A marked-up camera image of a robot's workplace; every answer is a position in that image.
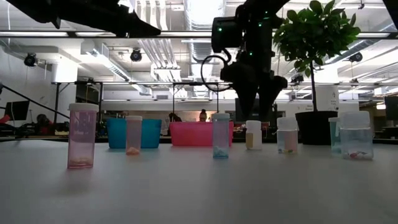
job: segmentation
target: computer monitor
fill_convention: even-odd
[[[389,121],[398,120],[398,96],[388,96],[384,98],[386,104],[386,118]]]
[[[4,115],[10,117],[10,121],[25,121],[29,111],[29,101],[8,102]]]

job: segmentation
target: container lid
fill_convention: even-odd
[[[128,121],[142,121],[142,116],[126,116]]]
[[[250,130],[261,130],[261,121],[247,121],[246,128]]]
[[[368,128],[370,127],[371,119],[367,111],[352,111],[341,114],[342,128]]]
[[[213,119],[229,119],[229,114],[215,113],[211,115]]]
[[[340,122],[340,118],[329,118],[329,122]]]
[[[284,130],[296,130],[297,121],[296,118],[278,118],[276,121],[279,129]]]
[[[69,104],[70,111],[95,111],[98,112],[100,108],[98,105],[91,103],[71,103]]]

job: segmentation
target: building column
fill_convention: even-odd
[[[78,64],[62,61],[52,65],[52,82],[75,82],[77,81]],[[58,95],[58,111],[65,115],[70,114],[69,104],[76,103],[76,85],[60,86],[60,93]],[[58,115],[57,123],[69,121],[67,118]]]

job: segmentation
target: blue object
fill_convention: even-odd
[[[126,120],[111,118],[106,122],[108,129],[109,148],[126,148]],[[156,149],[159,147],[162,120],[143,119],[141,134],[141,149]]]
[[[126,120],[111,118],[106,121],[109,148],[126,149]]]
[[[143,119],[141,134],[141,149],[156,149],[159,147],[162,120]]]

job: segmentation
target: black pot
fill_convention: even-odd
[[[303,112],[296,114],[303,144],[330,145],[329,118],[337,117],[336,111]]]

